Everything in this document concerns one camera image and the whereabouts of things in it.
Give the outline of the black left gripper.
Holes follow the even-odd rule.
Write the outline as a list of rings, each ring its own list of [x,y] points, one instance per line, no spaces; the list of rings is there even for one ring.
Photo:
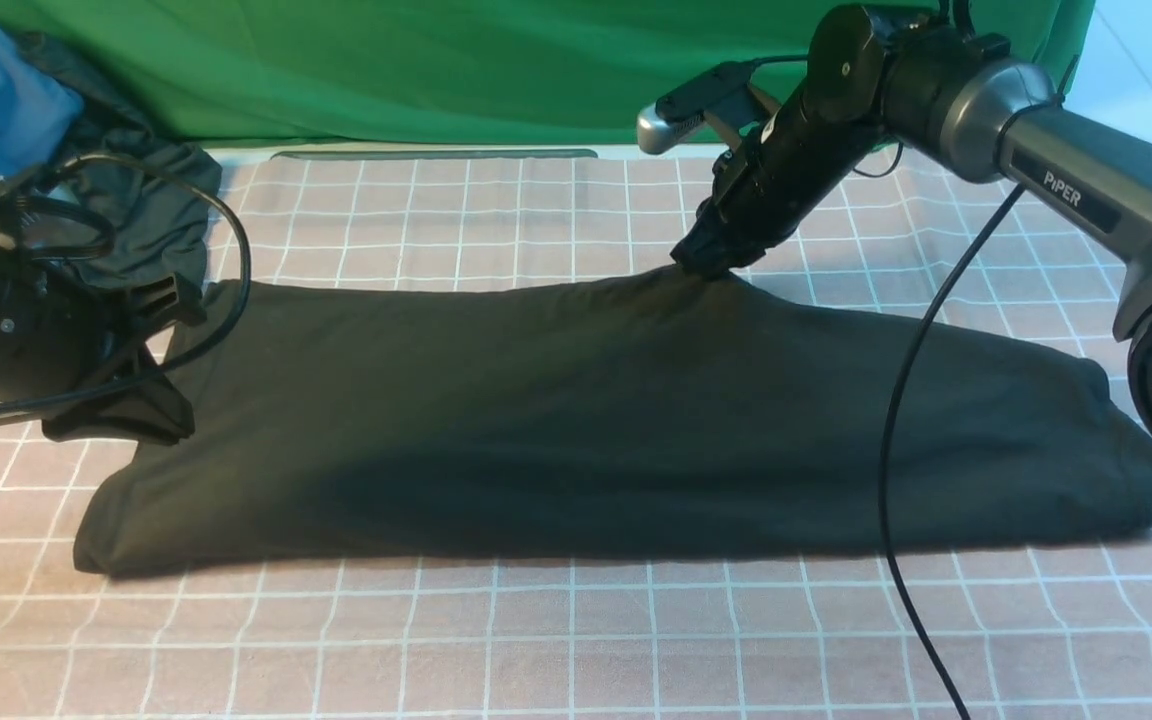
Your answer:
[[[0,247],[0,427],[40,420],[54,442],[131,439],[172,446],[195,433],[188,397],[147,338],[204,323],[200,287],[179,274],[96,290],[51,263]]]

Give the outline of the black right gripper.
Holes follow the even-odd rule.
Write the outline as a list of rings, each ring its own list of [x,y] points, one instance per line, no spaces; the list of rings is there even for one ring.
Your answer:
[[[872,119],[829,120],[791,96],[733,152],[670,259],[704,281],[748,268],[790,238],[884,136]]]

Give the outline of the gray right robot arm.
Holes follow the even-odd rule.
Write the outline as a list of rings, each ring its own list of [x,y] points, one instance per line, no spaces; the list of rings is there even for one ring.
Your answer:
[[[751,83],[758,60],[723,61],[641,113],[649,154],[702,126],[727,145],[672,259],[698,275],[758,262],[879,143],[969,183],[1009,179],[1124,264],[1112,334],[1152,434],[1152,143],[1064,109],[1046,70],[975,33],[967,1],[838,5],[803,61],[783,103]]]

